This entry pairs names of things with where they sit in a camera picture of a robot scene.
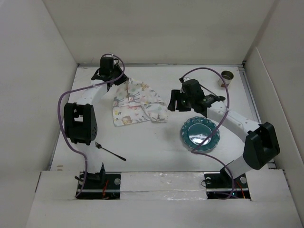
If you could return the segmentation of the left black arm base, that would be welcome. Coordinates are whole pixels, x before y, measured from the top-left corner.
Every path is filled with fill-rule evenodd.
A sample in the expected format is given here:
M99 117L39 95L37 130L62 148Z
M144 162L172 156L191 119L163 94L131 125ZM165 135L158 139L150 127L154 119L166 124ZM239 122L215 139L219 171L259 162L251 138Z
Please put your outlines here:
M75 176L78 181L76 199L80 200L119 200L121 187L121 173L106 172L104 165L97 173L88 173L86 181L84 172Z

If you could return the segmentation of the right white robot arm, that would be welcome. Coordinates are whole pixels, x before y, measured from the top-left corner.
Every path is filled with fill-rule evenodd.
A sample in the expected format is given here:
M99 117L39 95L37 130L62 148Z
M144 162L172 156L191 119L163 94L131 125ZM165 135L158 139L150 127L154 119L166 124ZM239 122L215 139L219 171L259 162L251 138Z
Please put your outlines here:
M196 79L182 83L181 89L171 91L170 111L191 111L221 123L243 143L243 154L222 168L219 181L225 187L236 183L237 177L250 170L260 170L280 153L274 126L245 118L228 107L228 99L205 95Z

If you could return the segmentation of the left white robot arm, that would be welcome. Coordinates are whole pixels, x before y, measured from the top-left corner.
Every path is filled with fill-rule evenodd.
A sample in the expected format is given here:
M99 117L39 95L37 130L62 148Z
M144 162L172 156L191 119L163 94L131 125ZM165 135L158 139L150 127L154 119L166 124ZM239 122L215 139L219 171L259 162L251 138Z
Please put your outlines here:
M89 181L95 188L105 185L104 164L97 163L98 154L95 139L98 133L94 105L113 85L124 83L128 77L124 73L124 62L114 54L104 54L100 58L100 67L90 80L90 85L75 89L69 93L83 91L80 98L64 106L64 136L75 146L75 153L85 160L83 182Z

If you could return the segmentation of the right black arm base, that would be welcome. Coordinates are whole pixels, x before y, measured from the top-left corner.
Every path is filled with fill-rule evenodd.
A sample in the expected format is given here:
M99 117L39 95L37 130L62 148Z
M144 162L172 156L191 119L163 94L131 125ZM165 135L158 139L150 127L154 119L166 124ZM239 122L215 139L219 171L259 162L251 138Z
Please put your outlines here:
M201 186L206 188L207 199L251 199L246 174L232 180L221 171L204 172Z

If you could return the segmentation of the floral animal print napkin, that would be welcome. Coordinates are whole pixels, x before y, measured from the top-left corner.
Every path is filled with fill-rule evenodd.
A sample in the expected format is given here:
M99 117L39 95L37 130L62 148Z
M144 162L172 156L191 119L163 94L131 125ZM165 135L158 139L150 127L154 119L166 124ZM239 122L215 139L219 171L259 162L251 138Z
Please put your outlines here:
M129 78L119 85L113 101L115 127L151 121L166 123L168 111L159 94L144 82Z

